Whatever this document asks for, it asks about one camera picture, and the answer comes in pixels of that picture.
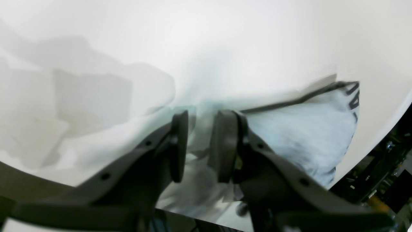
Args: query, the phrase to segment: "black mechanical part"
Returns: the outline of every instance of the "black mechanical part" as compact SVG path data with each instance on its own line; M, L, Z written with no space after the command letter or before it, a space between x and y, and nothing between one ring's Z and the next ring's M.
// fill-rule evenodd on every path
M189 114L188 111L176 113L173 116L170 139L169 139L169 156L170 170L172 179L176 183L180 183L183 178L183 171L186 160L187 137L189 130Z
M231 179L238 144L237 117L230 110L221 110L215 117L210 145L209 166L218 174L218 181Z
M77 188L57 197L18 203L12 217L69 230L147 231L160 194L172 180L181 180L187 122L187 111L176 114L171 123Z
M394 226L394 222L387 214L372 213L323 189L308 175L276 155L248 128L245 116L234 111L231 114L219 114L218 117L226 119L217 118L216 121L218 124L219 121L233 118L233 115L237 118L238 144L236 147L225 149L236 150L236 164L229 167L232 171L231 178L235 184L239 184L244 194L255 232L281 232L288 229L301 232L389 231ZM310 220L304 220L304 216L309 214L313 215L307 217Z

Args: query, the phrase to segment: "white surface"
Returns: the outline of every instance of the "white surface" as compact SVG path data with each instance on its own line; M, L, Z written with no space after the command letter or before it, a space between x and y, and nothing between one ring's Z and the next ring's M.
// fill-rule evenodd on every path
M411 10L408 0L0 1L0 161L77 185L168 119L157 107L248 108L338 73L360 81L338 180L412 100Z
M4 223L3 228L1 228L2 232L82 232L80 230L62 230L62 229L54 229L49 227L43 227L38 225L33 225L30 223L21 222L15 220L13 218L8 218Z

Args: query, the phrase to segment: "black plastic bracket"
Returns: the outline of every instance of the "black plastic bracket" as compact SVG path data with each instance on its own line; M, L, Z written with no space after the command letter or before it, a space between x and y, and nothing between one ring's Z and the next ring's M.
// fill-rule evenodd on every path
M346 202L278 156L241 113L218 113L210 149L219 182L240 186L255 232L389 231L394 226L387 214Z
M185 164L188 112L147 136L69 192L41 201L18 203L12 217L69 230L147 231L163 190L180 182Z

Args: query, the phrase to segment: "white fabric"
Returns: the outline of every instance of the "white fabric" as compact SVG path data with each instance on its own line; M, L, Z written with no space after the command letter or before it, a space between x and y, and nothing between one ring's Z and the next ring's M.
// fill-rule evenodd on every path
M362 106L338 180L411 102L411 10L408 0L0 1L0 161L77 185L174 107L281 102L338 73L360 81Z

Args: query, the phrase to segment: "screw hole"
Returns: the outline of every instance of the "screw hole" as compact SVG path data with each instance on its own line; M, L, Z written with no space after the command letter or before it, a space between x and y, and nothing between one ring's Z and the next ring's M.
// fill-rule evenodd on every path
M107 180L110 178L110 174L109 173L104 173L101 177L102 180Z
M301 179L299 180L299 182L300 182L302 185L304 185L304 186L309 186L309 181L306 180L306 179L304 179L304 178L301 178Z

